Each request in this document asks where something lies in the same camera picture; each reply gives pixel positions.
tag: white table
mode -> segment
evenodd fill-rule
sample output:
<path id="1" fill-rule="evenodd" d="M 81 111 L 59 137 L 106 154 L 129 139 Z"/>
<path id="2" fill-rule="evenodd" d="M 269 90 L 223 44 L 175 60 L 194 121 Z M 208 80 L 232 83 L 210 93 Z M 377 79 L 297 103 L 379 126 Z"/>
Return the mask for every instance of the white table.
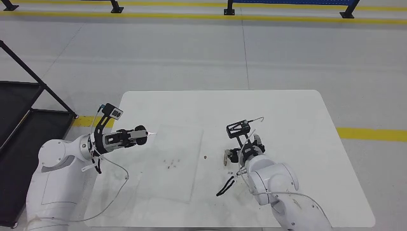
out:
<path id="1" fill-rule="evenodd" d="M 301 191 L 324 208 L 333 227 L 375 224 L 324 101 L 314 90 L 127 92 L 120 109 L 124 114 L 113 131 L 142 124 L 158 135 L 144 146 L 107 155 L 128 169 L 130 180 L 111 207 L 87 221 L 88 226 L 279 227 L 270 206 L 259 206 L 241 179 L 215 196 L 227 172 L 237 168 L 223 165 L 224 150 L 238 147 L 236 139 L 228 138 L 226 125 L 259 116 L 264 122 L 252 123 L 252 128 L 257 128 L 266 154 L 295 170 Z M 186 144 L 189 148 L 182 151 Z M 178 169 L 177 163 L 169 164 L 178 159 Z M 86 218 L 110 202 L 123 177 L 121 169 L 102 163 Z M 177 185 L 181 193 L 174 190 Z"/>

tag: yellow floor line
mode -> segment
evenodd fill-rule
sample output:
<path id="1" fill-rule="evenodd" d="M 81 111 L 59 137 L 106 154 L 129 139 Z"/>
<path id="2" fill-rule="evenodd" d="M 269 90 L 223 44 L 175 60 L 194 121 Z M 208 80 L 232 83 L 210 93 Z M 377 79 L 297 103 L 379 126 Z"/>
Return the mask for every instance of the yellow floor line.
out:
<path id="1" fill-rule="evenodd" d="M 208 15 L 187 13 L 109 13 L 109 12 L 64 12 L 64 11 L 0 11 L 0 16 L 35 16 L 35 17 L 92 17 L 92 18 L 169 18 L 199 20 L 257 20 L 272 22 L 333 22 L 343 24 L 396 24 L 407 25 L 407 19 L 355 18 L 342 19 L 335 17 L 285 17 L 266 15 Z"/>
<path id="2" fill-rule="evenodd" d="M 69 1 L 69 0 L 10 0 L 15 4 L 89 4 L 94 6 L 110 5 L 110 1 Z M 222 7 L 227 3 L 194 3 L 194 2 L 155 2 L 155 1 L 119 1 L 122 6 L 204 6 Z M 251 4 L 234 3 L 234 8 L 282 8 L 282 9 L 308 9 L 308 10 L 338 10 L 344 11 L 346 6 L 314 5 L 314 4 Z M 363 11 L 407 11 L 402 6 L 358 6 L 356 10 Z"/>
<path id="3" fill-rule="evenodd" d="M 407 142 L 406 130 L 336 128 L 343 139 Z"/>
<path id="4" fill-rule="evenodd" d="M 101 117 L 95 119 L 93 126 L 99 122 Z M 72 126 L 74 127 L 90 127 L 93 116 L 80 116 L 76 119 Z M 106 124 L 107 128 L 112 128 L 114 120 Z M 342 139 L 359 139 L 359 140 L 377 140 L 377 141 L 395 141 L 407 142 L 407 130 L 390 130 L 390 129 L 358 129 L 350 127 L 337 127 L 338 135 Z"/>

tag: floor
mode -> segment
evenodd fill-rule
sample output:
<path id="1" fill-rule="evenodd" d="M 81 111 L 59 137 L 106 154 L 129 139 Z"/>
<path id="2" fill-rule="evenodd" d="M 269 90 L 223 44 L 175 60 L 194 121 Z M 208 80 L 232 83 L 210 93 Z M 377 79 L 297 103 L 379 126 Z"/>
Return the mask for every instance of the floor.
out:
<path id="1" fill-rule="evenodd" d="M 129 90 L 314 89 L 337 127 L 407 129 L 405 25 L 0 17 L 0 38 L 79 115 L 119 105 Z M 32 81 L 2 50 L 0 79 Z M 62 109 L 48 95 L 36 107 Z M 67 139 L 86 133 L 75 127 Z M 357 230 L 404 230 L 405 143 L 343 145 L 376 217 Z M 25 213 L 19 222 L 23 230 Z M 93 229 L 123 230 L 70 230 Z"/>

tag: black rack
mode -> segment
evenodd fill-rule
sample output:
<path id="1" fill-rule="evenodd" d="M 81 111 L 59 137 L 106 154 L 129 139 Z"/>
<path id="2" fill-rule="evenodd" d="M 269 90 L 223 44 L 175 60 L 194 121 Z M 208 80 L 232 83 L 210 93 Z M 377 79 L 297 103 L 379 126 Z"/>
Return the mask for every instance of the black rack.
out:
<path id="1" fill-rule="evenodd" d="M 63 139 L 78 116 L 1 40 L 0 47 L 37 81 L 0 81 L 0 225 L 16 227 L 40 147 Z M 67 111 L 33 109 L 44 90 Z"/>

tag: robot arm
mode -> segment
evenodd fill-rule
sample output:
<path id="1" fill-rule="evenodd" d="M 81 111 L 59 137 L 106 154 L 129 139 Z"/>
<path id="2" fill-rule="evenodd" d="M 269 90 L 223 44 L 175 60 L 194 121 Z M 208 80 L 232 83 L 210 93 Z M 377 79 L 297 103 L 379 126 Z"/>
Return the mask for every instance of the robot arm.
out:
<path id="1" fill-rule="evenodd" d="M 241 121 L 226 127 L 229 138 L 237 138 L 240 148 L 226 150 L 227 158 L 244 166 L 249 191 L 259 205 L 271 205 L 275 219 L 288 231 L 332 231 L 321 207 L 310 197 L 300 193 L 294 170 L 287 164 L 275 163 L 264 155 L 265 147 L 258 135 L 249 140 L 251 121 Z M 239 136 L 245 136 L 243 145 Z"/>
<path id="2" fill-rule="evenodd" d="M 67 230 L 66 220 L 82 198 L 84 172 L 94 166 L 100 173 L 100 166 L 88 162 L 99 157 L 98 153 L 146 143 L 149 133 L 143 126 L 103 134 L 109 119 L 118 120 L 123 111 L 111 104 L 101 109 L 104 116 L 94 134 L 80 136 L 73 142 L 54 139 L 42 145 L 26 199 L 28 230 Z"/>

